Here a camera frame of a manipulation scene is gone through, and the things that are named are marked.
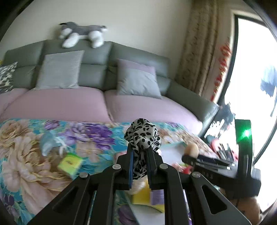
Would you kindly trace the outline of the person's right hand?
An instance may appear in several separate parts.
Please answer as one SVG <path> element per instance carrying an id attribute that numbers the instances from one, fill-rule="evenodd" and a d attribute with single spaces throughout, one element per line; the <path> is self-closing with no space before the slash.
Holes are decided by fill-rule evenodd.
<path id="1" fill-rule="evenodd" d="M 256 196 L 234 199 L 228 195 L 228 192 L 223 194 L 251 222 L 251 224 L 258 224 L 260 222 L 261 208 L 257 202 Z"/>

